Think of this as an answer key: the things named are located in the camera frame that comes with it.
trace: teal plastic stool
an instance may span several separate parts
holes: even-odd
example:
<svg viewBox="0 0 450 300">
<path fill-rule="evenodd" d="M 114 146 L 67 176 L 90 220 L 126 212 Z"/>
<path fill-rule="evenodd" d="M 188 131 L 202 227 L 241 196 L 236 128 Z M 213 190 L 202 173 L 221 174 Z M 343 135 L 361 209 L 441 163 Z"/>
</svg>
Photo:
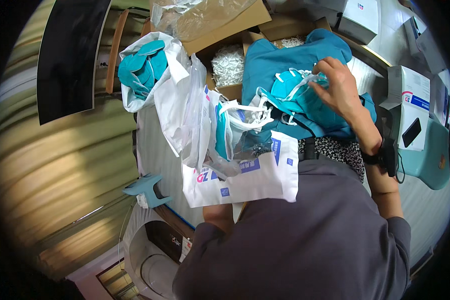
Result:
<svg viewBox="0 0 450 300">
<path fill-rule="evenodd" d="M 398 149 L 405 175 L 419 178 L 432 190 L 443 189 L 450 182 L 448 129 L 435 117 L 429 117 L 422 151 Z"/>
<path fill-rule="evenodd" d="M 127 195 L 136 196 L 138 194 L 144 194 L 147 199 L 149 208 L 154 208 L 172 200 L 172 197 L 165 197 L 158 199 L 154 192 L 154 185 L 162 179 L 162 175 L 153 175 L 151 173 L 139 178 L 136 182 L 130 184 L 126 188 L 122 189 Z"/>
</svg>

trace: wristwatch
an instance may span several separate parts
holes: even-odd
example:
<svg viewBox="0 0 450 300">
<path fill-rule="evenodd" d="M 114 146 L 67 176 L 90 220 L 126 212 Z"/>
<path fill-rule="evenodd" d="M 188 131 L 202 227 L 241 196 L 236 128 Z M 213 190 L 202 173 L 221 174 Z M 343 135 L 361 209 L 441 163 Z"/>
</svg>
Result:
<svg viewBox="0 0 450 300">
<path fill-rule="evenodd" d="M 381 143 L 378 153 L 375 155 L 362 154 L 363 162 L 367 165 L 378 165 L 381 169 L 387 171 L 388 176 L 394 177 L 397 173 L 397 145 L 394 139 L 386 138 Z"/>
</svg>

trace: black smartphone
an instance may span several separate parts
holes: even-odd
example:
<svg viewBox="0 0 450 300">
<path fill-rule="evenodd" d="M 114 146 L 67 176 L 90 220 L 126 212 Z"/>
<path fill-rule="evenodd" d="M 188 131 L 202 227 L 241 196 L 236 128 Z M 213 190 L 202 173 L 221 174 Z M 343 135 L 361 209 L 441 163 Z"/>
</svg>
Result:
<svg viewBox="0 0 450 300">
<path fill-rule="evenodd" d="M 413 121 L 412 125 L 408 127 L 407 130 L 402 134 L 403 144 L 405 148 L 410 146 L 410 144 L 415 140 L 415 138 L 422 131 L 422 127 L 420 126 L 420 119 L 417 117 L 415 121 Z"/>
</svg>

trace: curtain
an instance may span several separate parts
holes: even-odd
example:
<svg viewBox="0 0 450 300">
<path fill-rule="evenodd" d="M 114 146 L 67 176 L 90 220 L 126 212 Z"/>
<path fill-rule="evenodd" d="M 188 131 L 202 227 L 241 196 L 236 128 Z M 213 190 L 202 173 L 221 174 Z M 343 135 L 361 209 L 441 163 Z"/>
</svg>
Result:
<svg viewBox="0 0 450 300">
<path fill-rule="evenodd" d="M 112 7 L 143 7 L 132 2 L 116 0 Z M 132 153 L 136 123 L 120 100 L 103 95 L 106 67 L 96 70 L 93 110 L 42 126 L 36 87 L 20 88 L 22 75 L 37 66 L 53 4 L 44 0 L 31 16 L 3 75 L 12 89 L 0 101 L 0 215 L 16 246 L 60 279 L 117 244 L 136 201 L 121 189 L 139 174 Z M 99 54 L 109 53 L 119 15 L 110 10 Z M 140 38 L 143 22 L 127 19 L 122 49 Z M 118 78 L 114 82 L 120 90 Z"/>
</svg>

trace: gray t-shirt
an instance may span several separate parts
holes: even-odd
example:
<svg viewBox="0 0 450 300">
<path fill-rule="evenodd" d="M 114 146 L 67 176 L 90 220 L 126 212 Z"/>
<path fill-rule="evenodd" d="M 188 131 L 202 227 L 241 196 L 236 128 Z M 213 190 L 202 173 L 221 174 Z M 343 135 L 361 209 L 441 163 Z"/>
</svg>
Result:
<svg viewBox="0 0 450 300">
<path fill-rule="evenodd" d="M 400 299 L 409 278 L 410 226 L 382 218 L 345 164 L 298 165 L 295 203 L 249 202 L 233 233 L 195 230 L 173 291 L 187 299 Z"/>
</svg>

